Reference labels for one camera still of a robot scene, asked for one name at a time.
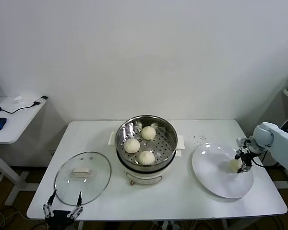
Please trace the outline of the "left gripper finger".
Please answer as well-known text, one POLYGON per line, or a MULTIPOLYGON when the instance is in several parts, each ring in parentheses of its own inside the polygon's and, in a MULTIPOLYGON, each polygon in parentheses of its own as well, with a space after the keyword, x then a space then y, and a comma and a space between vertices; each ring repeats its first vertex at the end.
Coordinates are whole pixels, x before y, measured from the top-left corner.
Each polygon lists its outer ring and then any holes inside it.
POLYGON ((82 192, 79 193, 76 207, 67 215, 67 218, 76 219, 83 211, 82 192))
POLYGON ((49 197, 47 203, 43 205, 43 211, 46 218, 54 217, 52 203, 54 201, 55 196, 56 196, 56 190, 54 190, 53 194, 49 197))

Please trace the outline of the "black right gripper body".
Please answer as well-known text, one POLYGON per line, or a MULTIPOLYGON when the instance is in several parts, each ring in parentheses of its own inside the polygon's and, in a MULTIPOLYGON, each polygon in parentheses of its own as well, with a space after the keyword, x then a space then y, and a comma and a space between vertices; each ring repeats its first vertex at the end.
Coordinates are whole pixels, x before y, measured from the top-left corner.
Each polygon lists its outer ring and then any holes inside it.
POLYGON ((247 147, 241 147, 241 160, 243 165, 252 165, 252 160, 260 155, 260 153, 253 153, 247 147))

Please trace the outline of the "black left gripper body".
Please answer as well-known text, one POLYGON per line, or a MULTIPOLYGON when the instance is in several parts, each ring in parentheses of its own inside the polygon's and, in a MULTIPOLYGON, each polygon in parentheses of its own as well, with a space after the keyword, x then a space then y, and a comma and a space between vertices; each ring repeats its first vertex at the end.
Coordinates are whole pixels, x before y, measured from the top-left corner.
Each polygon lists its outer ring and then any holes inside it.
POLYGON ((70 211, 54 210, 54 216, 47 217, 47 225, 49 230, 64 230, 73 224, 73 219, 67 217, 70 211))

